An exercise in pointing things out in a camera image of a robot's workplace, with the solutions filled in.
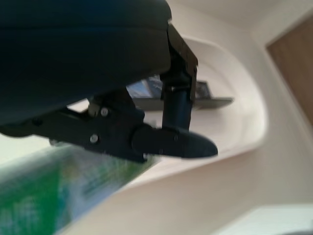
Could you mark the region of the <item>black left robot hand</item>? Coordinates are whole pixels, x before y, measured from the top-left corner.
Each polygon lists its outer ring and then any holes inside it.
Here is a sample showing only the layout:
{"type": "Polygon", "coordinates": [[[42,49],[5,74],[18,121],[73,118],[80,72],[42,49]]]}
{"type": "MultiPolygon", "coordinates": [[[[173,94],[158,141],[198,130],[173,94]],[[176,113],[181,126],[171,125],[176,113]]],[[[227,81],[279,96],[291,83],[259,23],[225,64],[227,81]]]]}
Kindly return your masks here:
{"type": "Polygon", "coordinates": [[[0,132],[143,163],[205,158],[189,131],[198,60],[164,0],[3,0],[0,132]]]}

